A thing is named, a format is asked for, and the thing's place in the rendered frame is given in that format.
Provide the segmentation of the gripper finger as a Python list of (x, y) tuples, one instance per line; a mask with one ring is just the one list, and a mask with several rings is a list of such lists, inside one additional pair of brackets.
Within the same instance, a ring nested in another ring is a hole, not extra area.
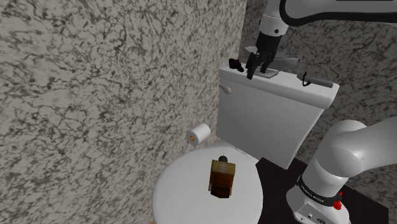
[(260, 63), (259, 55), (257, 53), (251, 52), (249, 54), (247, 63), (246, 63), (246, 70), (247, 75), (246, 77), (251, 80), (253, 78), (254, 72)]
[(272, 57), (267, 57), (261, 64), (261, 69), (260, 72), (265, 74), (267, 71), (267, 68), (269, 67), (269, 65), (273, 62), (273, 58)]

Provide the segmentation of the grey flat plate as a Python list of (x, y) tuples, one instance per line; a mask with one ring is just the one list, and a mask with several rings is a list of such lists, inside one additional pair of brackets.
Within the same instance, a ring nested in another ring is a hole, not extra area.
[(275, 69), (267, 69), (264, 73), (261, 72), (260, 70), (258, 70), (258, 71), (255, 72), (255, 75), (256, 75), (256, 76), (263, 77), (263, 78), (268, 78), (268, 79), (270, 79), (270, 78), (276, 76), (278, 73), (279, 73), (278, 70), (275, 70)]

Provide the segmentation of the small black object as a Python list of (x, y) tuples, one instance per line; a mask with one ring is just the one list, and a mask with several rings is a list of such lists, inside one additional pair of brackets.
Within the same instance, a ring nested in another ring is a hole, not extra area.
[(244, 72), (244, 68), (238, 59), (229, 59), (228, 65), (230, 69), (236, 69), (241, 73)]

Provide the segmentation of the grey shallow bowl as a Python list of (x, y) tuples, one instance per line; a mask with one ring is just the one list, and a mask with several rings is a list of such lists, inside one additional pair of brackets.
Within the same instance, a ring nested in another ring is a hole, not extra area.
[(273, 62), (268, 66), (269, 69), (282, 71), (287, 68), (293, 68), (299, 65), (302, 58), (297, 55), (285, 55), (277, 52)]

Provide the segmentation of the grey cylinder with black loop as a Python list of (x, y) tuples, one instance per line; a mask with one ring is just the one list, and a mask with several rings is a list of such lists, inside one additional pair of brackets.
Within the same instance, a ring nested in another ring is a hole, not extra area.
[(303, 87), (308, 87), (311, 84), (319, 85), (319, 86), (327, 87), (327, 88), (333, 87), (332, 81), (327, 81), (327, 80), (322, 80), (319, 78), (307, 76), (307, 72), (305, 72), (304, 74), (299, 74), (296, 77), (302, 82)]

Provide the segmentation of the white toilet paper roll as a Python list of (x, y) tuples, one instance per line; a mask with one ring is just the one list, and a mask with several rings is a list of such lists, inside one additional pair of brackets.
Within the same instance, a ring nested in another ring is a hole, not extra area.
[(186, 140), (193, 146), (198, 146), (203, 140), (211, 135), (210, 127), (201, 123), (186, 132)]

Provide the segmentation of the brown square bottle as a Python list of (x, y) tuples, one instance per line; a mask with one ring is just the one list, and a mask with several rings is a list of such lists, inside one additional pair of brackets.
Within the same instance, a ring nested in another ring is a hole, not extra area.
[(227, 199), (232, 194), (233, 179), (235, 176), (235, 164), (229, 163), (224, 155), (211, 162), (211, 172), (208, 190), (210, 194)]

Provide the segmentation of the dark robot stand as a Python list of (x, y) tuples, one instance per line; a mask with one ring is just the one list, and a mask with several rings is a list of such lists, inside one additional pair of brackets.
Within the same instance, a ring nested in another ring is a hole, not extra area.
[[(263, 189), (263, 209), (258, 224), (301, 224), (286, 202), (286, 193), (307, 164), (294, 159), (285, 170), (262, 158), (256, 164)], [(342, 187), (342, 203), (352, 224), (389, 224), (389, 210), (348, 186)]]

